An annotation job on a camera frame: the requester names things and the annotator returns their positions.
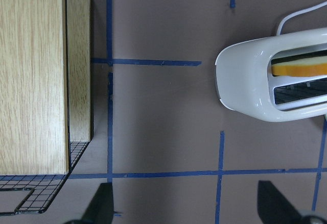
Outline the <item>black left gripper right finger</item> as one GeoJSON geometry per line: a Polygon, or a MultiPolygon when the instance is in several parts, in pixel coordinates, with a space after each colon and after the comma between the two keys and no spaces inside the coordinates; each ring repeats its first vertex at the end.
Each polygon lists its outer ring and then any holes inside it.
{"type": "Polygon", "coordinates": [[[301,220],[301,214],[271,181],[258,182],[257,211],[262,223],[299,223],[301,220]]]}

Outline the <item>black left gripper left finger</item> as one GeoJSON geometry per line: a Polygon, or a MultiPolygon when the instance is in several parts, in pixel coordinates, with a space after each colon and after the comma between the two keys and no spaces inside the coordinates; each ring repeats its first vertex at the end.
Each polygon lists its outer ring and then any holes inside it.
{"type": "Polygon", "coordinates": [[[112,183],[101,183],[81,217],[82,223],[112,223],[114,216],[112,183]]]}

